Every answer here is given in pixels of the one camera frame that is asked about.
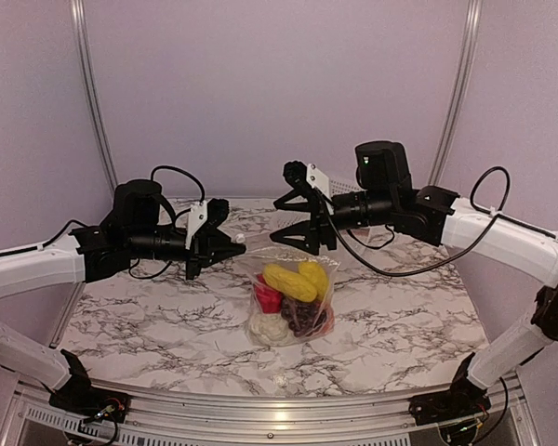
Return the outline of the yellow fake lemon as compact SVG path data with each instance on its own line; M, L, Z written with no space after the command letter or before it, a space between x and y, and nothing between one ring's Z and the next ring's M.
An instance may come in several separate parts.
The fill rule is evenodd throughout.
M329 279L324 268L317 262L304 261L299 263L298 270L299 274L314 286L317 298L323 300L329 285Z

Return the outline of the yellow fake corn cob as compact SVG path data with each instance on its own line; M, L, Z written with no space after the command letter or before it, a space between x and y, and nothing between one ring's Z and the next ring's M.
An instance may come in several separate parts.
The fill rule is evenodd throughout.
M271 288L298 301L310 303L317 297L316 288L307 279L279 265L266 265L262 276Z

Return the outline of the clear zip top bag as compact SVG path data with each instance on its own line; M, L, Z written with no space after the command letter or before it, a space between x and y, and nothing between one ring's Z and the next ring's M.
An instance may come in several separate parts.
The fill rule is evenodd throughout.
M333 294L334 294L334 286L335 286L335 282L336 282L336 278L337 278L337 273L338 273L339 266L340 266L340 263L336 259L334 259L330 256L307 255L307 254L305 254L301 251L297 251L293 248L284 248L284 247L279 247L279 246L262 247L262 248L259 248L259 249L256 249L256 250L253 250L253 251L247 253L245 256L241 257L241 259L238 262L238 268L249 279L250 289L251 289L250 309L249 309L249 315L248 315L247 320L246 320L246 335L249 338L249 340L250 340L250 337L249 337L248 330L247 330L247 322L252 315L257 314L257 313L262 313L260 308L259 308L259 304L256 301L255 293L254 293L254 284L257 281L257 275L262 274L262 271L263 271L264 267L268 264L276 264L276 265L279 265L279 266L281 266L285 269L289 269L291 271L299 273L298 265L299 265L300 262L304 262L304 261L317 262L318 264L320 264L324 268L324 270L325 270L325 272L328 276L328 279L329 279L328 290L327 290L325 298L323 300L319 300L316 297L313 301L319 303L321 305L321 309L325 309L327 312L332 312L334 314L332 299L333 299ZM291 345L288 345L287 347L294 346L294 345L297 345L297 344L303 344L303 343L306 343L306 342L310 342L312 340L321 338L325 335L327 335L327 334L317 333L317 334L314 334L313 336L310 336L310 337L301 337L301 338L296 338L293 335L294 336L294 343L291 344Z

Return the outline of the dark red fake grapes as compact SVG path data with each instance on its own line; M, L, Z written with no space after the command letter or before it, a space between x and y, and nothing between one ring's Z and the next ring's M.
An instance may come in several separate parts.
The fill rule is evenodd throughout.
M316 335L328 321L327 311L319 303L289 297L283 298L280 314L296 338Z

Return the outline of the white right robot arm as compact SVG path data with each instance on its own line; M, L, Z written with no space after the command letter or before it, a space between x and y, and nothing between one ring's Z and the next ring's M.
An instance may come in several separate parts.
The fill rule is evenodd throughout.
M398 142L372 141L355 150L355 192L334 195L328 177L313 164L289 162L284 178L289 192L278 210L302 212L307 219L271 236L311 255L345 245L344 230L388 225L434 246L475 253L518 269L540 282L535 305L487 348L458 367L447 390L413 397L410 414L420 425L469 416L490 406L486 395L505 373L558 343L558 232L488 209L472 197L437 186L412 185L405 148Z

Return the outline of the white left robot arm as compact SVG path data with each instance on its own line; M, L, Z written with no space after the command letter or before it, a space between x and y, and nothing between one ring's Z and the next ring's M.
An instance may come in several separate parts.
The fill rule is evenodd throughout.
M204 199L191 206L184 228L162 225L160 213L176 215L152 179L134 179L118 186L113 209L98 226L66 230L53 241L0 251L0 299L52 285L85 284L128 270L134 260L181 262L185 276L246 250L222 232L229 214L224 199ZM43 346L0 321L0 366L26 374L47 388L50 404L81 414L88 423L126 418L125 393L94 387L78 357Z

